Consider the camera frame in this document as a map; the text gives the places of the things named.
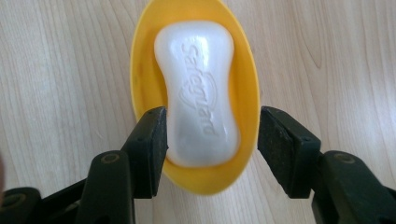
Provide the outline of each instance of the light wooden table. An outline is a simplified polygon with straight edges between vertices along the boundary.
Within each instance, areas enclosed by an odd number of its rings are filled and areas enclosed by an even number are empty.
[[[149,0],[0,1],[0,149],[6,188],[47,196],[85,177],[135,126],[134,28]],[[396,1],[225,0],[254,53],[262,105],[362,158],[396,188]],[[139,223],[313,223],[258,151],[227,190],[189,194],[164,175]]]

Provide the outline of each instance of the wooden surface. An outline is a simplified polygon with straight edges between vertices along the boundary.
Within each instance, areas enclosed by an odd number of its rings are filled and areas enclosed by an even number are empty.
[[[149,0],[0,1],[0,149],[6,188],[43,196],[87,175],[135,126],[129,60]],[[396,188],[396,1],[225,0],[254,53],[262,105],[283,109],[322,150],[361,157]],[[162,177],[138,223],[314,223],[254,152],[212,197]]]

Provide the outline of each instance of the yellow soap dish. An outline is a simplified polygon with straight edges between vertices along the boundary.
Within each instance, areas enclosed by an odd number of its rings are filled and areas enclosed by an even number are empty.
[[[151,108],[167,105],[166,86],[155,60],[154,40],[163,27],[192,20],[217,22],[233,37],[229,96],[241,142],[235,156],[221,165],[186,168],[165,159],[163,171],[181,188],[208,195],[228,188],[241,175],[256,147],[259,130],[260,98],[256,67],[244,31],[230,9],[220,0],[150,1],[134,33],[131,94],[137,119]]]

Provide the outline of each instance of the embossed logo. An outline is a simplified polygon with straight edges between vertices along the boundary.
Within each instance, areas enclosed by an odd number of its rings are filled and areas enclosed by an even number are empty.
[[[182,44],[186,65],[186,80],[179,91],[180,100],[193,108],[200,118],[205,134],[217,135],[213,125],[213,110],[217,101],[216,82],[209,71],[202,71],[199,64],[205,59],[202,51],[192,43]]]

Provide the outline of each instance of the soap bar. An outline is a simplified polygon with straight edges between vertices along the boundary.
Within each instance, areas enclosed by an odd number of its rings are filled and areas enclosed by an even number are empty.
[[[212,21],[183,21],[157,35],[155,57],[168,95],[168,159],[205,167],[231,159],[239,130],[228,92],[233,39]]]

